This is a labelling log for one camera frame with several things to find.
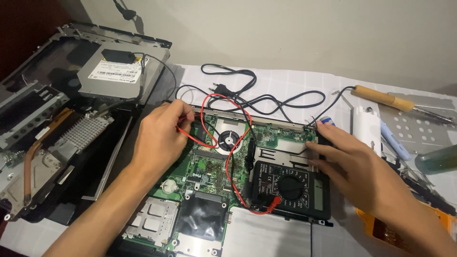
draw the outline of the cooling fan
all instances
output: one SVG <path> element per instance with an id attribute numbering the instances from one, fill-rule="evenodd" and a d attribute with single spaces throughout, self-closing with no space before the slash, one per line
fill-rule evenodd
<path id="1" fill-rule="evenodd" d="M 239 140 L 241 135 L 244 134 L 244 131 L 246 130 L 246 123 L 220 118 L 217 120 L 215 128 L 220 133 L 220 136 L 216 133 L 214 134 L 214 138 L 218 142 L 218 145 L 214 149 L 222 155 L 229 155 L 230 151 L 235 146 L 235 143 Z M 240 146 L 243 142 L 244 140 L 241 140 L 233 153 L 240 150 Z"/>

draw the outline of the red wire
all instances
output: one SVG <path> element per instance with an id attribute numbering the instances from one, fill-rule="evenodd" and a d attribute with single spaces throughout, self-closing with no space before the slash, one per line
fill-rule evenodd
<path id="1" fill-rule="evenodd" d="M 249 117 L 249 124 L 252 125 L 252 118 L 251 118 L 251 115 L 246 111 L 246 110 L 243 110 L 241 109 L 241 106 L 239 106 L 238 104 L 236 104 L 234 101 L 232 101 L 231 99 L 228 99 L 226 96 L 223 96 L 223 95 L 220 95 L 220 94 L 216 94 L 216 93 L 213 93 L 213 94 L 209 94 L 205 97 L 205 99 L 203 99 L 203 103 L 202 103 L 202 109 L 200 111 L 200 120 L 202 122 L 202 127 L 203 129 L 205 129 L 206 133 L 214 140 L 215 144 L 214 145 L 207 145 L 203 142 L 200 142 L 198 141 L 197 139 L 193 138 L 191 135 L 189 135 L 188 133 L 186 133 L 184 130 L 182 130 L 179 126 L 176 126 L 178 128 L 179 131 L 181 131 L 181 133 L 183 133 L 184 135 L 188 136 L 190 139 L 194 140 L 195 142 L 197 142 L 198 144 L 200 145 L 203 145 L 203 146 L 206 146 L 206 147 L 209 147 L 209 148 L 214 148 L 218 145 L 218 141 L 216 140 L 216 138 L 214 138 L 213 135 L 211 135 L 211 133 L 209 133 L 209 131 L 206 129 L 205 127 L 205 123 L 203 122 L 203 108 L 205 106 L 205 102 L 206 100 L 208 99 L 208 97 L 210 96 L 220 96 L 222 98 L 226 98 L 226 100 L 228 100 L 229 102 L 231 102 L 232 104 L 234 104 L 236 107 L 238 107 L 241 111 L 243 111 L 244 113 L 246 113 L 246 115 Z M 243 138 L 245 137 L 245 135 L 249 132 L 249 127 L 246 129 L 246 131 L 244 132 L 244 134 L 238 139 L 238 141 L 236 141 L 235 145 L 233 146 L 232 150 L 230 151 L 230 153 L 228 154 L 228 157 L 227 157 L 227 162 L 225 163 L 225 173 L 227 175 L 227 178 L 228 178 L 228 181 L 230 181 L 230 183 L 232 183 L 232 180 L 230 179 L 230 175 L 229 175 L 229 162 L 230 162 L 230 157 L 231 155 L 233 154 L 233 151 L 236 149 L 237 145 L 241 142 L 241 140 L 243 140 Z M 246 205 L 246 203 L 244 202 L 243 198 L 241 197 L 241 194 L 239 193 L 238 189 L 236 188 L 235 184 L 232 183 L 233 185 L 233 188 L 236 192 L 236 194 L 238 195 L 241 203 L 245 206 L 245 207 L 248 207 Z M 265 212 L 257 212 L 257 211 L 253 211 L 253 210 L 250 210 L 250 212 L 254 213 L 254 214 L 267 214 L 267 213 L 270 213 L 272 212 L 272 210 L 279 204 L 279 202 L 281 201 L 281 199 L 279 197 L 275 197 L 275 200 L 272 202 L 272 204 L 267 208 L 267 211 Z"/>

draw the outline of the hand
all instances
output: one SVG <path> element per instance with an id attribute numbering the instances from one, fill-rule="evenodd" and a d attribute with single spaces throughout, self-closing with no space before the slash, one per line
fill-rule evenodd
<path id="1" fill-rule="evenodd" d="M 327 174 L 354 206 L 384 222 L 404 218 L 411 207 L 416 209 L 419 203 L 408 187 L 370 147 L 330 123 L 318 121 L 317 127 L 336 148 L 307 142 L 308 148 L 327 157 L 327 161 L 310 162 Z"/>
<path id="2" fill-rule="evenodd" d="M 190 105 L 176 99 L 155 108 L 141 121 L 131 162 L 136 170 L 160 177 L 179 158 L 187 143 L 187 136 L 176 129 L 183 117 L 180 127 L 189 133 L 195 114 Z"/>

